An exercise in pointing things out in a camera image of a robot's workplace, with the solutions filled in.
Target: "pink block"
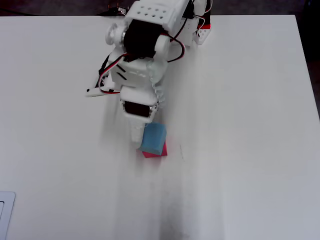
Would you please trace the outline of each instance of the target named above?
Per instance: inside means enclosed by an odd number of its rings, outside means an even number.
[[[162,156],[168,156],[167,143],[164,142],[163,150],[162,150],[162,154],[161,154],[161,155],[157,155],[157,154],[153,154],[153,153],[149,153],[149,152],[145,152],[145,151],[143,151],[142,153],[143,153],[143,155],[144,155],[144,157],[145,157],[146,159],[148,159],[148,158],[162,157]]]

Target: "white table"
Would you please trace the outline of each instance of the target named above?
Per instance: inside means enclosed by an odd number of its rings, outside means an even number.
[[[130,145],[118,96],[84,97],[113,21],[0,18],[7,239],[318,240],[320,124],[295,17],[212,17],[167,72],[162,159]]]

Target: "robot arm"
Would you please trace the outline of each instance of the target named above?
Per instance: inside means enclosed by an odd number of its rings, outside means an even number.
[[[171,62],[167,61],[171,42],[179,43],[182,49],[172,61],[183,57],[185,45],[200,42],[198,23],[208,12],[206,5],[207,0],[136,1],[123,22],[112,24],[107,31],[106,43],[115,48],[100,74],[98,88],[103,94],[120,93],[136,148],[141,145],[145,124],[165,105],[162,82]]]

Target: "black wire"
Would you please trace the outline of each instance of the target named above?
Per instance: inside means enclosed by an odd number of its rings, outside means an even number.
[[[182,29],[184,29],[187,20],[188,20],[187,18],[184,20],[184,23],[182,24],[182,27],[181,27],[180,30],[177,32],[177,34],[174,36],[175,39],[176,39],[176,38],[179,36],[179,34],[182,32]]]
[[[173,61],[181,59],[185,55],[185,51],[186,51],[185,50],[185,46],[183,45],[183,43],[181,41],[177,40],[175,37],[173,37],[173,36],[171,36],[171,35],[169,35],[167,33],[163,33],[162,35],[168,36],[169,38],[171,38],[172,41],[176,41],[178,44],[180,44],[181,49],[182,49],[180,56],[178,56],[175,59],[169,60],[168,63],[171,63]]]
[[[102,66],[101,68],[99,69],[99,76],[104,72],[106,66],[107,66],[107,63],[108,63],[108,60],[109,60],[109,56],[110,54],[106,57],[106,59],[104,60],[104,62],[102,63]]]
[[[20,12],[20,11],[13,11],[13,10],[10,10],[10,9],[5,9],[5,8],[0,8],[0,10],[3,11],[3,12],[16,14],[16,15],[22,15],[22,16],[39,16],[39,15],[34,15],[34,14]]]

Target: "wire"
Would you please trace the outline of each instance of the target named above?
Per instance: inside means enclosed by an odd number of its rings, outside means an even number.
[[[102,63],[102,66],[101,66],[101,68],[99,69],[99,76],[104,72],[104,70],[105,70],[105,68],[106,68],[106,66],[107,66],[109,57],[110,57],[110,54],[106,57],[106,59],[105,59],[104,62]]]
[[[187,20],[188,20],[187,18],[184,20],[184,23],[182,24],[182,27],[181,27],[180,30],[177,32],[177,34],[174,36],[175,39],[180,35],[180,33],[182,32],[182,30],[184,29]]]
[[[210,12],[210,10],[211,10],[211,8],[212,8],[212,2],[213,2],[213,0],[210,1],[210,8],[209,8],[207,11],[204,12],[205,14],[208,13],[208,12]]]
[[[120,93],[119,91],[104,91],[104,90],[102,90],[102,89],[101,89],[101,81],[102,81],[103,75],[104,75],[106,72],[110,71],[112,68],[114,68],[114,67],[118,64],[118,62],[121,60],[121,58],[122,58],[122,57],[125,57],[125,56],[128,56],[128,54],[127,54],[127,53],[124,53],[124,54],[120,55],[114,62],[112,62],[111,64],[109,64],[109,65],[104,69],[104,71],[100,74],[99,81],[98,81],[98,87],[99,87],[100,92],[102,92],[102,93],[104,93],[104,94],[118,94],[118,93]]]
[[[7,13],[11,13],[11,14],[16,14],[16,15],[22,15],[22,16],[39,16],[39,15],[33,15],[30,13],[25,13],[25,12],[20,12],[20,11],[13,11],[10,9],[5,9],[5,8],[0,8],[1,11],[7,12]]]
[[[202,16],[198,16],[198,15],[193,15],[193,16],[203,20],[201,27],[197,28],[197,30],[201,29],[205,25],[205,22],[206,22],[205,18]]]
[[[175,59],[172,59],[172,60],[168,61],[168,63],[171,63],[171,62],[173,62],[173,61],[176,61],[176,60],[181,59],[181,58],[185,55],[185,52],[186,52],[186,47],[185,47],[185,45],[184,45],[181,41],[179,41],[178,39],[176,39],[175,37],[173,37],[173,36],[171,36],[171,35],[169,35],[169,34],[167,34],[167,33],[162,33],[161,35],[168,36],[169,38],[171,38],[172,41],[175,41],[175,42],[177,42],[178,44],[180,44],[180,46],[181,46],[181,48],[182,48],[182,51],[181,51],[180,56],[178,56],[178,57],[175,58]]]

